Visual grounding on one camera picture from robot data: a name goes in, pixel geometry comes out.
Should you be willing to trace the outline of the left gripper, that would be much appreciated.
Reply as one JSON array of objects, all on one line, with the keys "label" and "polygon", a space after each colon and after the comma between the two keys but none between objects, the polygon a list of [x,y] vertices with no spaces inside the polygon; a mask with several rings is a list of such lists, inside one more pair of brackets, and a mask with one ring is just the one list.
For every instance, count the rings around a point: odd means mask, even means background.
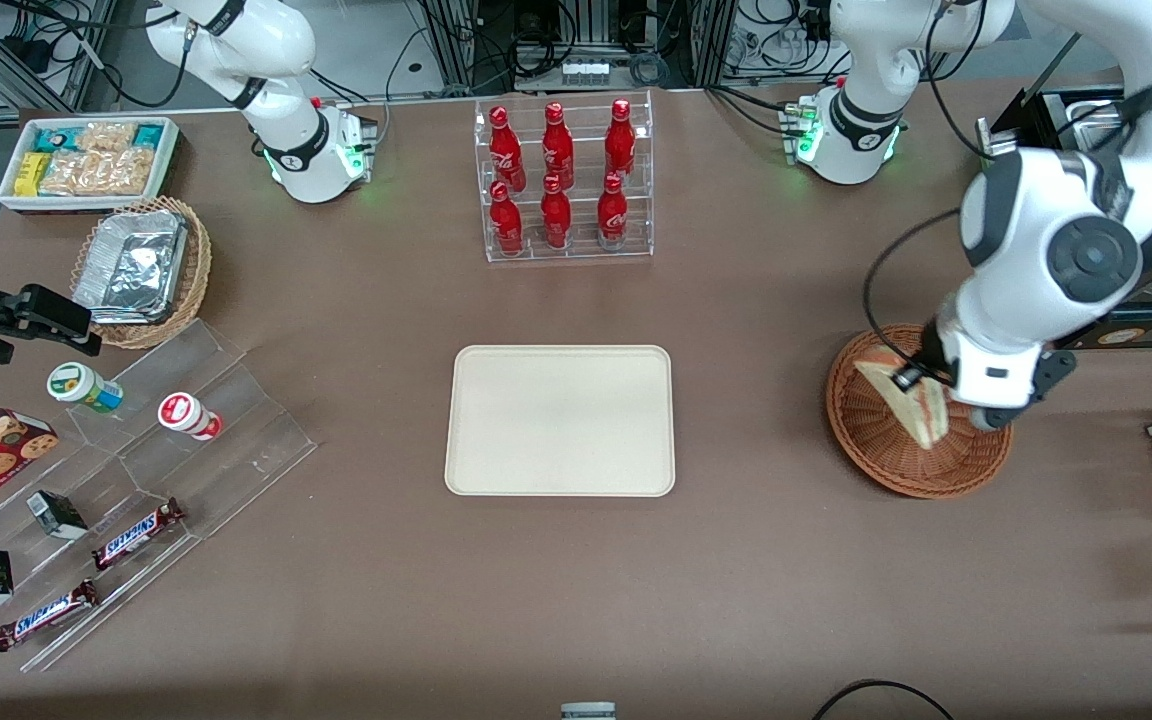
[{"label": "left gripper", "polygon": [[1028,407],[1041,404],[1051,389],[1076,369],[1074,353],[1030,347],[1020,354],[995,354],[954,327],[942,336],[935,320],[922,331],[920,363],[909,361],[890,377],[902,393],[923,381],[948,386],[952,400],[967,406],[982,432],[1009,429]]}]

